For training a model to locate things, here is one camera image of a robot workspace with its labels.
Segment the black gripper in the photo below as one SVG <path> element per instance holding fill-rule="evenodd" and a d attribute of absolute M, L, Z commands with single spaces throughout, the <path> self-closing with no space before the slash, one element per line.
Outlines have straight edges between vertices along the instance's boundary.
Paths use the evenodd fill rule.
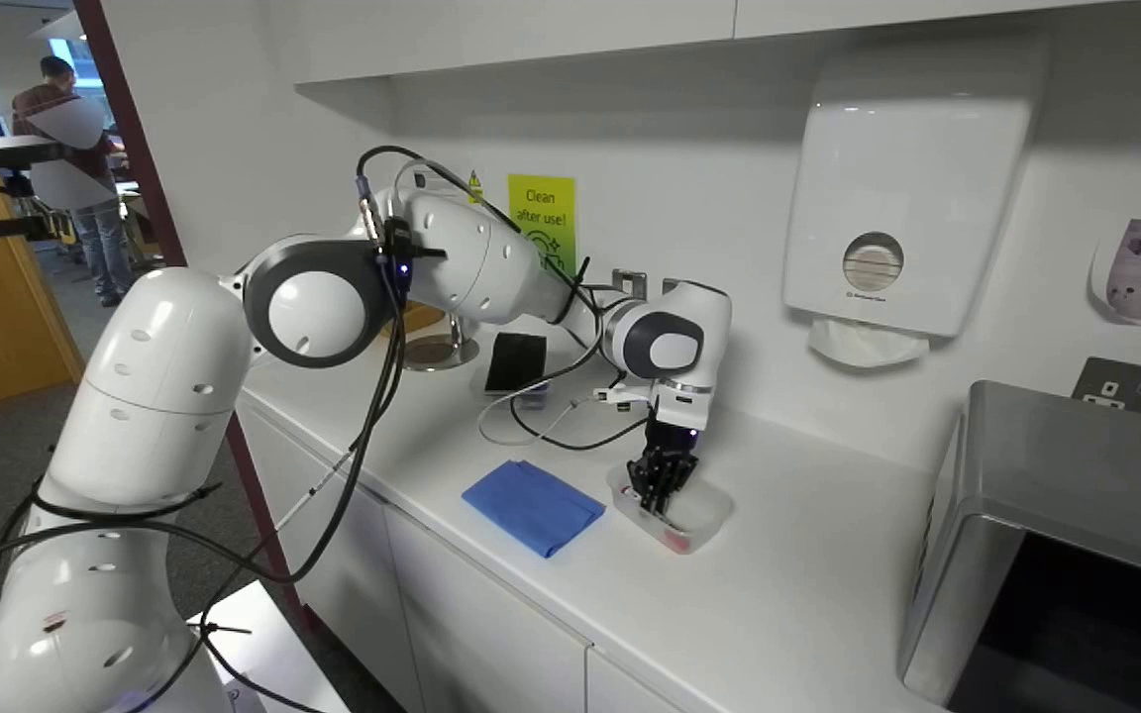
<path fill-rule="evenodd" d="M 640 459 L 628 465 L 641 513 L 659 513 L 659 490 L 667 490 L 663 513 L 670 513 L 685 494 L 685 481 L 699 469 L 692 448 L 699 437 L 690 428 L 659 420 L 645 426 L 645 448 Z"/>

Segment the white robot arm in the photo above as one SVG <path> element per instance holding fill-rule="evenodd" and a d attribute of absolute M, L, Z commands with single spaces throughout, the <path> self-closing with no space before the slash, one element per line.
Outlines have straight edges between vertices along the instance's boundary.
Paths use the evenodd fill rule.
<path fill-rule="evenodd" d="M 446 189 L 370 196 L 354 234 L 273 241 L 230 278 L 139 278 L 3 546 L 0 713 L 234 713 L 168 581 L 179 513 L 203 494 L 255 356 L 348 365 L 414 300 L 554 324 L 574 283 L 513 220 Z"/>

